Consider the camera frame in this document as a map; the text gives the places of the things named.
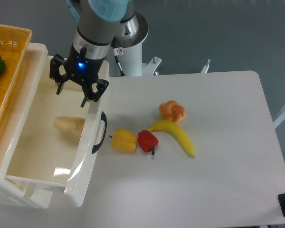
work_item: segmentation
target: yellow bell pepper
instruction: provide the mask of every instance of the yellow bell pepper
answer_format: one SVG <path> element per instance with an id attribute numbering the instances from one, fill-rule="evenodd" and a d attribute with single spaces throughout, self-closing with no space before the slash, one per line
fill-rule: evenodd
<path id="1" fill-rule="evenodd" d="M 137 137 L 126 129 L 118 128 L 115 130 L 111 146 L 123 152 L 133 152 L 137 146 Z"/>

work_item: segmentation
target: white drawer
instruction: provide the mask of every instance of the white drawer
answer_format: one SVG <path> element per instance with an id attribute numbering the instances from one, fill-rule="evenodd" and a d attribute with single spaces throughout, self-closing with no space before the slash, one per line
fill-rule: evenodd
<path id="1" fill-rule="evenodd" d="M 92 148 L 103 135 L 101 117 L 107 109 L 110 86 L 97 103 L 86 103 L 81 108 L 84 94 L 79 85 L 68 81 L 61 94 L 56 95 L 57 86 L 49 78 L 50 59 L 47 58 L 5 178 L 23 187 L 60 191 L 79 207 L 97 155 L 92 154 Z M 99 77 L 109 81 L 106 61 Z M 58 116 L 85 118 L 82 134 L 60 132 L 53 126 Z"/>

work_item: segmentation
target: drawer handle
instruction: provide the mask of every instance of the drawer handle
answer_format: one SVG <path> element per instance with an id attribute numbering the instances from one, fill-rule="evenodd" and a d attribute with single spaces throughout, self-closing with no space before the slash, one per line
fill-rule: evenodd
<path id="1" fill-rule="evenodd" d="M 93 154 L 93 153 L 96 153 L 96 152 L 99 150 L 99 148 L 101 147 L 101 145 L 103 144 L 103 142 L 104 142 L 104 140 L 105 140 L 105 133 L 106 133 L 106 125 L 107 125 L 107 124 L 106 124 L 106 115 L 105 115 L 104 112 L 101 112 L 101 118 L 100 118 L 100 120 L 104 121 L 104 124 L 105 124 L 105 125 L 104 125 L 104 135 L 103 135 L 103 137 L 102 137 L 100 143 L 93 146 L 92 154 Z"/>

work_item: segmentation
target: blue light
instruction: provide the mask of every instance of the blue light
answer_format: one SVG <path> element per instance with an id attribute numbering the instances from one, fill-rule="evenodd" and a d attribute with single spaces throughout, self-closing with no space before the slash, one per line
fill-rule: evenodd
<path id="1" fill-rule="evenodd" d="M 83 70 L 85 68 L 85 65 L 83 63 L 78 63 L 78 67 Z"/>

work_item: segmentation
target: wicker basket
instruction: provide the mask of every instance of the wicker basket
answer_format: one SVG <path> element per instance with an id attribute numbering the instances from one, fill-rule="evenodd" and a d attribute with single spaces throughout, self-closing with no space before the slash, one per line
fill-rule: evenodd
<path id="1" fill-rule="evenodd" d="M 0 25 L 0 55 L 6 64 L 6 69 L 0 76 L 0 123 L 17 82 L 17 74 L 31 36 L 32 31 L 29 29 Z"/>

